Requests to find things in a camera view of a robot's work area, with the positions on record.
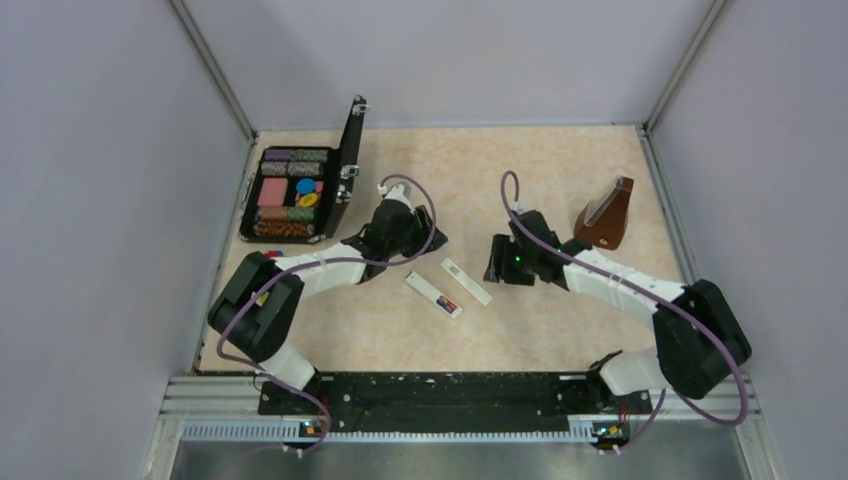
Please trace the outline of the white remote battery cover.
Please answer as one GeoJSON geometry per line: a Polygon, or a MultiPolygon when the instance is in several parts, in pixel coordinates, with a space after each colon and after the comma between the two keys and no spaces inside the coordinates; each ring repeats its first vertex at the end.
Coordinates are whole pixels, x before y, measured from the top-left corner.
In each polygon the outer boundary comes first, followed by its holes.
{"type": "Polygon", "coordinates": [[[481,305],[488,306],[492,302],[492,295],[451,258],[445,258],[440,266],[481,305]]]}

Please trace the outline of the white black remote control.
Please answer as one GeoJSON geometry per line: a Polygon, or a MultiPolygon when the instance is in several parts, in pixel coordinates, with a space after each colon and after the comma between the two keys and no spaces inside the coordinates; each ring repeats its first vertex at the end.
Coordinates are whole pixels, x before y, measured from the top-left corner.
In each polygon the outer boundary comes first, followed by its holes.
{"type": "Polygon", "coordinates": [[[436,288],[433,284],[431,284],[417,272],[410,272],[405,277],[405,283],[419,295],[427,299],[431,304],[435,305],[440,311],[448,315],[450,318],[456,319],[463,312],[463,309],[456,302],[454,302],[451,298],[445,295],[441,290],[436,288]],[[458,306],[457,311],[453,314],[450,314],[446,311],[444,307],[438,305],[436,301],[440,296],[444,296],[448,301],[455,303],[458,306]]]}

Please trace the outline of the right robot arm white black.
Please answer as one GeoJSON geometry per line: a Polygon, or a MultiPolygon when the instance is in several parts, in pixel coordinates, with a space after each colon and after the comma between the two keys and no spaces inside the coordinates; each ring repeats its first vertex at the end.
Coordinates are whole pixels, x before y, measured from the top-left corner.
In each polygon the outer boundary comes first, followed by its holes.
{"type": "Polygon", "coordinates": [[[485,281],[553,284],[618,309],[654,335],[654,346],[611,353],[589,368],[586,397],[594,409],[612,412],[628,394],[649,389],[702,399],[750,359],[751,345],[716,284],[658,279],[583,240],[562,242],[536,210],[515,215],[508,226],[509,233],[492,238],[485,281]]]}

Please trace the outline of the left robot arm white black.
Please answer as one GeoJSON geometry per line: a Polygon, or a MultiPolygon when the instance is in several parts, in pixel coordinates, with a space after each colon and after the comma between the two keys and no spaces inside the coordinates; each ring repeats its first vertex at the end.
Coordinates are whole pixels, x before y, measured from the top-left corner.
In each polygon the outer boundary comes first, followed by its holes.
{"type": "Polygon", "coordinates": [[[207,314],[207,323],[250,362],[285,383],[283,401],[297,413],[319,404],[318,370],[288,339],[301,301],[363,284],[400,256],[404,261],[448,242],[425,206],[382,201],[359,232],[330,248],[291,257],[248,254],[207,314]]]}

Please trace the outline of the brown wooden metronome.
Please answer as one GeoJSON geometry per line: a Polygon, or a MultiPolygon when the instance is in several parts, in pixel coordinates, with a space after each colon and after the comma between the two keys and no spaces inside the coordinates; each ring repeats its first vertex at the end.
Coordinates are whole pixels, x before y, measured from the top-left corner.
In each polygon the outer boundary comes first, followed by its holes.
{"type": "Polygon", "coordinates": [[[574,237],[594,247],[617,250],[628,227],[634,180],[617,176],[607,191],[589,201],[574,224],[574,237]]]}

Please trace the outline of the black poker chip case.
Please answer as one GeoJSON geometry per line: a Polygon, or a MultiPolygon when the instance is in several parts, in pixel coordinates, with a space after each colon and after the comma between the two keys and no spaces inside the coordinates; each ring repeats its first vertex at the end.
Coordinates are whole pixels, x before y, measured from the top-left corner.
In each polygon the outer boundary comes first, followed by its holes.
{"type": "Polygon", "coordinates": [[[369,104],[357,95],[335,148],[272,145],[251,176],[238,228],[253,243],[308,244],[335,235],[348,208],[369,104]]]}

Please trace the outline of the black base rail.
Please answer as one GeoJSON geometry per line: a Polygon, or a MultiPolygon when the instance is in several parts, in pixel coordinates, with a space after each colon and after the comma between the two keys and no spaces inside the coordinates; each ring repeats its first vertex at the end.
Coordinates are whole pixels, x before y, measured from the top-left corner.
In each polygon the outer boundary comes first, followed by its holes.
{"type": "Polygon", "coordinates": [[[258,412],[297,441],[568,442],[622,445],[647,392],[616,397],[575,372],[327,372],[301,397],[266,380],[258,412]]]}

